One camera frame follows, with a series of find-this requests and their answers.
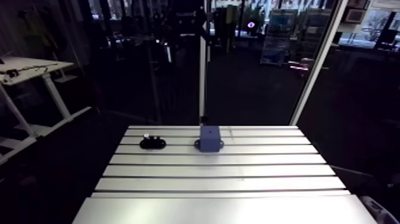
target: glass door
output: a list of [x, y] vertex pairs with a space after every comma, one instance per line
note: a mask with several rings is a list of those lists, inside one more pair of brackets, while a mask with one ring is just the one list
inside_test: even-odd
[[90, 62], [101, 109], [130, 123], [198, 125], [196, 12], [203, 0], [87, 4]]
[[342, 2], [210, 1], [207, 124], [288, 125]]

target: window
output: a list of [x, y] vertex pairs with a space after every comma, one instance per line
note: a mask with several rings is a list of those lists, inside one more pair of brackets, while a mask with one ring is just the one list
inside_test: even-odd
[[393, 19], [393, 22], [390, 25], [389, 29], [400, 31], [400, 13], [396, 13], [395, 18]]
[[122, 9], [120, 0], [108, 0], [110, 14], [112, 20], [120, 20], [122, 18]]
[[343, 33], [339, 44], [374, 48], [380, 33], [388, 20], [390, 12], [383, 10], [370, 10], [365, 16], [362, 28], [358, 33]]
[[99, 0], [89, 0], [89, 6], [94, 20], [104, 19]]

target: white pole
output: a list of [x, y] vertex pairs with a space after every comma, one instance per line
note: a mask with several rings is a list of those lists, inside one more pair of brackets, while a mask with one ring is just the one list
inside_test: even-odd
[[[204, 0], [203, 9], [207, 13], [207, 0]], [[199, 117], [204, 116], [205, 108], [205, 73], [206, 73], [206, 47], [205, 39], [200, 36], [200, 74], [199, 74]]]
[[266, 9], [266, 12], [265, 12], [265, 19], [267, 19], [268, 18], [268, 20], [269, 20], [269, 18], [270, 18], [270, 12], [271, 12], [271, 10], [273, 9], [273, 7], [272, 7], [272, 0], [268, 0], [267, 1], [267, 7], [266, 7], [267, 9]]
[[304, 0], [301, 0], [300, 5], [299, 5], [299, 11], [298, 11], [298, 13], [303, 12], [304, 10], [305, 10], [305, 7], [304, 7]]
[[57, 106], [58, 110], [60, 111], [62, 117], [67, 121], [72, 120], [71, 114], [68, 111], [67, 106], [65, 105], [63, 99], [61, 98], [61, 95], [58, 92], [57, 88], [55, 87], [54, 82], [51, 80], [50, 74], [46, 73], [42, 75], [42, 78], [45, 81], [47, 90], [50, 92], [50, 95], [53, 98], [54, 103]]
[[37, 137], [37, 133], [32, 130], [28, 122], [26, 122], [25, 118], [22, 116], [20, 110], [18, 110], [17, 106], [14, 104], [13, 100], [10, 98], [8, 93], [5, 91], [4, 87], [2, 84], [0, 84], [0, 92], [3, 94], [5, 98], [5, 102], [7, 103], [8, 107], [12, 111], [12, 113], [16, 116], [20, 124], [22, 125], [23, 129], [26, 130], [26, 132], [29, 134], [31, 137]]
[[346, 5], [348, 0], [338, 0], [339, 3], [333, 13], [333, 20], [329, 25], [327, 35], [325, 37], [325, 40], [322, 44], [321, 50], [318, 53], [317, 59], [315, 61], [314, 68], [311, 70], [310, 78], [308, 78], [308, 81], [301, 93], [300, 99], [297, 103], [297, 106], [295, 108], [295, 112], [293, 113], [293, 116], [290, 120], [289, 125], [297, 125], [297, 122], [300, 118], [301, 113], [303, 112], [304, 106], [308, 100], [308, 97], [310, 96], [310, 93], [313, 89], [313, 86], [315, 84], [315, 81], [318, 78], [318, 75], [320, 74], [320, 70], [322, 68], [322, 64], [325, 61], [326, 55], [328, 54], [329, 48], [331, 46], [332, 40], [336, 34], [336, 31], [339, 27], [339, 23], [342, 19], [343, 12], [345, 11]]

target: glass wall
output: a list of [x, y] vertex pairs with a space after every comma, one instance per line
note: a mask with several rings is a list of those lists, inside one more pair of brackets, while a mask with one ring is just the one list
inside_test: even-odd
[[[92, 22], [107, 40], [92, 57], [103, 74], [95, 80], [102, 86], [104, 106], [153, 124], [198, 123], [199, 36], [193, 29], [198, 5], [135, 0], [121, 7], [121, 2], [102, 4], [110, 19]], [[99, 41], [99, 36], [92, 38]], [[111, 67], [105, 65], [108, 60]]]
[[372, 10], [355, 37], [343, 43], [343, 34], [339, 46], [332, 43], [297, 125], [353, 194], [373, 197], [398, 218], [400, 52], [394, 14], [391, 8]]
[[[92, 17], [95, 20], [102, 20], [103, 13], [101, 11], [101, 5], [99, 0], [88, 0], [90, 5], [90, 11], [92, 13]], [[111, 19], [112, 20], [121, 20], [123, 14], [125, 13], [127, 16], [131, 15], [132, 9], [132, 1], [131, 0], [123, 0], [124, 7], [121, 7], [120, 0], [107, 0], [108, 6], [110, 8]]]
[[210, 123], [288, 124], [337, 2], [213, 3], [218, 26], [207, 64]]

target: small black device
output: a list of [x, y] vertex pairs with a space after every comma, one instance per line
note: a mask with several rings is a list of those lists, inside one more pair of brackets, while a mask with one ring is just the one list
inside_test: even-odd
[[149, 134], [145, 134], [143, 140], [139, 143], [140, 147], [144, 150], [161, 150], [165, 148], [167, 143], [165, 140], [161, 139], [159, 136], [154, 138], [154, 136], [150, 136]]
[[5, 72], [10, 78], [19, 76], [19, 72], [17, 69], [10, 69]]

